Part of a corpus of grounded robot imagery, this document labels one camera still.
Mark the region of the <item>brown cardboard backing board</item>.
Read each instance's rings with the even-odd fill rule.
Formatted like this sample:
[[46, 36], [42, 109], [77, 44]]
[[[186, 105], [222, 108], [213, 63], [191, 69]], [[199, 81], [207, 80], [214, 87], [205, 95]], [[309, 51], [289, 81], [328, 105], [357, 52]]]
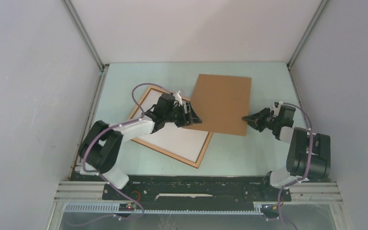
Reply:
[[186, 129], [246, 136], [251, 85], [250, 77], [199, 74], [190, 102], [202, 123]]

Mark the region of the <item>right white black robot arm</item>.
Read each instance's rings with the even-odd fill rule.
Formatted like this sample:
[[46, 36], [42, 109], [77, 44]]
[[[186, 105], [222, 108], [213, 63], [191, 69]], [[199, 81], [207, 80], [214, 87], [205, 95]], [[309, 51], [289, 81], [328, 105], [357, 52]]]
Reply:
[[322, 180], [329, 176], [331, 169], [331, 137], [314, 133], [312, 123], [308, 127], [294, 125], [294, 114], [301, 108], [284, 102], [275, 102], [253, 115], [242, 118], [258, 132], [271, 130], [273, 136], [289, 144], [286, 164], [283, 168], [267, 174], [268, 182], [260, 186], [260, 196], [265, 200], [274, 199], [281, 188], [309, 180]]

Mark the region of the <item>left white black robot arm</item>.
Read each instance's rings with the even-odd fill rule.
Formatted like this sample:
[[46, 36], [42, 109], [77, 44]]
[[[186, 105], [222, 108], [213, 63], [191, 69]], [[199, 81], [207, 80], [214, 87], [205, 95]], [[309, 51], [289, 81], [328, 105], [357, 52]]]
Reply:
[[78, 150], [82, 159], [82, 171], [101, 177], [114, 187], [116, 196], [123, 200], [128, 199], [132, 195], [132, 186], [128, 184], [129, 176], [116, 164], [121, 145], [156, 133], [167, 123], [176, 127], [187, 127], [202, 122], [191, 103], [184, 100], [179, 92], [162, 93], [157, 102], [150, 109], [142, 111], [138, 118], [116, 125], [102, 120], [96, 121]]

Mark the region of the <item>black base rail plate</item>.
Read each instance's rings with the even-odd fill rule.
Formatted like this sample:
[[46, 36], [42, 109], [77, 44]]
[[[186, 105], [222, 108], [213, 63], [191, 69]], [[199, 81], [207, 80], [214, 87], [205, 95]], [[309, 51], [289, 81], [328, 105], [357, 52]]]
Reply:
[[291, 201], [290, 191], [279, 192], [266, 176], [131, 175], [121, 192], [144, 209], [250, 211], [257, 203]]

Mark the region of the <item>right aluminium corner post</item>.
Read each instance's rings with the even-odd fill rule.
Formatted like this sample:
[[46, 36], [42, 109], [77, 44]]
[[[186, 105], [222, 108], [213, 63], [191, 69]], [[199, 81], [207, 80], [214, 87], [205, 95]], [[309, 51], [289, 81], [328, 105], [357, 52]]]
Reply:
[[314, 31], [317, 23], [319, 22], [320, 18], [322, 17], [324, 11], [328, 7], [331, 0], [321, 0], [318, 7], [316, 8], [312, 18], [310, 19], [301, 39], [299, 40], [296, 48], [294, 49], [288, 63], [287, 69], [292, 70], [294, 64], [296, 63], [301, 51], [303, 50], [305, 44], [307, 43], [308, 39], [310, 38], [312, 32]]

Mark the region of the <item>aluminium corner post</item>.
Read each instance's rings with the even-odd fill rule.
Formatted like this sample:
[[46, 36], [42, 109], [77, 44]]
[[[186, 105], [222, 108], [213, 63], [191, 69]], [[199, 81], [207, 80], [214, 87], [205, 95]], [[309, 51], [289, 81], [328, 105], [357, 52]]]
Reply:
[[312, 32], [314, 31], [317, 23], [319, 22], [320, 18], [322, 17], [324, 11], [328, 7], [331, 0], [321, 0], [318, 7], [316, 8], [312, 18], [310, 19], [301, 39], [299, 40], [296, 48], [294, 49], [288, 63], [287, 69], [292, 70], [294, 64], [296, 63], [301, 51], [303, 50], [305, 44], [307, 43], [308, 39], [310, 38]]
[[103, 61], [101, 60], [101, 58], [99, 57], [99, 54], [85, 28], [85, 26], [83, 25], [83, 22], [77, 12], [77, 9], [75, 8], [73, 2], [71, 0], [62, 0], [61, 1], [66, 9], [66, 11], [68, 12], [73, 24], [75, 25], [80, 37], [82, 38], [84, 44], [86, 45], [90, 55], [92, 56], [92, 58], [94, 59], [98, 69], [100, 71], [103, 71], [105, 68], [105, 64], [103, 63]]

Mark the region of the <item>left aluminium corner post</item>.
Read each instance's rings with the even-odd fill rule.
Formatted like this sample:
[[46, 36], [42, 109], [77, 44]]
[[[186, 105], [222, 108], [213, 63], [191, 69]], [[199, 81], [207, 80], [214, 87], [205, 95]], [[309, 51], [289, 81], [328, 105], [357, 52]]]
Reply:
[[103, 61], [101, 60], [101, 58], [99, 57], [99, 54], [85, 28], [85, 26], [83, 25], [83, 22], [77, 12], [77, 9], [75, 8], [73, 2], [71, 0], [62, 0], [61, 1], [66, 9], [66, 11], [68, 12], [73, 24], [75, 25], [80, 37], [82, 38], [84, 44], [86, 45], [90, 55], [92, 56], [92, 58], [94, 59], [98, 69], [100, 71], [103, 71], [105, 68], [105, 64], [103, 63]]

